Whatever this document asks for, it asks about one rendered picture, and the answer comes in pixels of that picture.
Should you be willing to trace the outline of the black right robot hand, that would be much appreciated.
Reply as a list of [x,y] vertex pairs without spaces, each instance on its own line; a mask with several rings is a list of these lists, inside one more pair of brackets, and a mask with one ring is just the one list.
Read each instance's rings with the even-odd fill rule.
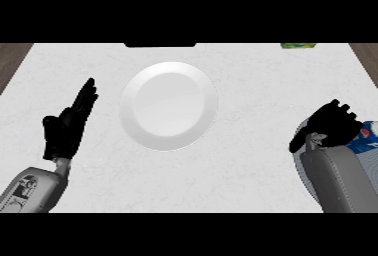
[[296,153],[306,144],[306,137],[313,133],[325,135],[321,140],[322,147],[346,145],[358,136],[363,123],[356,120],[358,115],[349,113],[350,106],[340,106],[334,99],[312,114],[306,126],[298,130],[291,142],[290,152]]

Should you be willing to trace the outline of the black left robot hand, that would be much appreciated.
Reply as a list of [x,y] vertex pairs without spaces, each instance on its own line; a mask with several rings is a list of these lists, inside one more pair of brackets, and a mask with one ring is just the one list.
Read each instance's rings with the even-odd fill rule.
[[96,91],[95,79],[90,78],[80,89],[73,105],[64,109],[59,116],[43,118],[44,160],[74,157],[81,143],[86,122],[99,97]]

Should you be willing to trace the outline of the white oval plate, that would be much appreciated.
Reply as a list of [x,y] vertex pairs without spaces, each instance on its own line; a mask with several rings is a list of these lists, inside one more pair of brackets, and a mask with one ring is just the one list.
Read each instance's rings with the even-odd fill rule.
[[219,108],[207,74],[183,62],[161,62],[130,79],[120,100],[127,135],[146,149],[169,152],[192,145],[210,130]]

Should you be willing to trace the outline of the blue soda can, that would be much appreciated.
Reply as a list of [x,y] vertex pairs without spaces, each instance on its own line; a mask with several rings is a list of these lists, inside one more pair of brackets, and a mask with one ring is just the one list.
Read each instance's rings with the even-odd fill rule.
[[358,136],[347,147],[355,154],[378,149],[378,121],[365,121]]

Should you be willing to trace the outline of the green and yellow box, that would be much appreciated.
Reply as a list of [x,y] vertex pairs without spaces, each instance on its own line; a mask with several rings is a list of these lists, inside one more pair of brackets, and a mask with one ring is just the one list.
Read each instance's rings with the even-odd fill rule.
[[282,49],[307,49],[315,48],[316,43],[281,43]]

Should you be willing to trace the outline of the black appliance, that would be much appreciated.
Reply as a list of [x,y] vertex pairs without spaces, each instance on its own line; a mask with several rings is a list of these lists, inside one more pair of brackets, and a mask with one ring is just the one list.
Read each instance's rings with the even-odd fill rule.
[[129,42],[124,43],[129,48],[192,48],[197,46],[194,42]]

